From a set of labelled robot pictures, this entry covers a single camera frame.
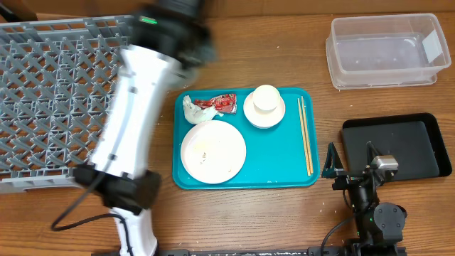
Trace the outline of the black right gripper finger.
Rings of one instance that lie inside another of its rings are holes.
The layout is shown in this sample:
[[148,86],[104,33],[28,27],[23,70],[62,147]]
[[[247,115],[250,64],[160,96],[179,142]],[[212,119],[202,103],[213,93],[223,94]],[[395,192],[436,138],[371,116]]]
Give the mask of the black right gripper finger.
[[326,162],[321,173],[322,178],[336,178],[344,173],[344,167],[336,150],[335,144],[328,144]]
[[367,146],[367,163],[370,167],[377,167],[377,157],[381,155],[380,151],[374,146],[371,141],[366,143]]

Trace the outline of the pink white bowl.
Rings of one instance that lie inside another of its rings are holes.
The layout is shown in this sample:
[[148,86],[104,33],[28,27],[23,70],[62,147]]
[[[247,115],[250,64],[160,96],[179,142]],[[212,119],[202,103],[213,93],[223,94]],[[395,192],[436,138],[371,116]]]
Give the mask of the pink white bowl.
[[284,100],[280,97],[277,107],[271,112],[260,111],[253,103],[253,92],[251,92],[245,99],[243,105],[243,112],[247,120],[256,128],[269,129],[279,124],[285,115],[286,106]]

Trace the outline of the white cup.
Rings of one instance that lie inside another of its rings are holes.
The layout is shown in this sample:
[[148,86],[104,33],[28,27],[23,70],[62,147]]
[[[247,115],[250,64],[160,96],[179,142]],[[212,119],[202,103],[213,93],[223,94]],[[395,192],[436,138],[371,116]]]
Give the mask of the white cup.
[[264,112],[275,110],[279,104],[280,94],[272,85],[260,85],[252,95],[252,101],[256,108]]

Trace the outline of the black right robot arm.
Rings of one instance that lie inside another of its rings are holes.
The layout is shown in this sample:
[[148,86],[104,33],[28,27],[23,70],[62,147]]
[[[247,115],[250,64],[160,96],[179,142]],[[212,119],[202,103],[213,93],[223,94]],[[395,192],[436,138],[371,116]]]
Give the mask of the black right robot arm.
[[378,188],[391,182],[398,172],[398,162],[392,155],[385,155],[372,142],[366,143],[367,164],[359,174],[351,174],[343,165],[334,144],[328,145],[328,155],[322,176],[332,178],[333,190],[343,192],[345,204],[353,215],[329,231],[321,243],[324,254],[326,242],[337,229],[352,220],[357,228],[357,237],[347,240],[335,250],[336,255],[405,256],[404,247],[397,244],[403,240],[407,211],[394,203],[382,203]]

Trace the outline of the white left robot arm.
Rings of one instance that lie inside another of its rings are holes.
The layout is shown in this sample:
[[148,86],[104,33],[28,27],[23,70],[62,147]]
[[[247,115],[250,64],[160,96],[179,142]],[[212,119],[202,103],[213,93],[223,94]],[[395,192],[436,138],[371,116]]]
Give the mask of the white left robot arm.
[[[114,218],[121,255],[157,255],[151,208],[161,176],[148,168],[153,130],[167,93],[194,82],[215,59],[203,1],[141,8],[96,148],[75,180]],[[193,90],[176,101],[174,181],[184,189],[288,188],[320,175],[309,93],[278,89]]]

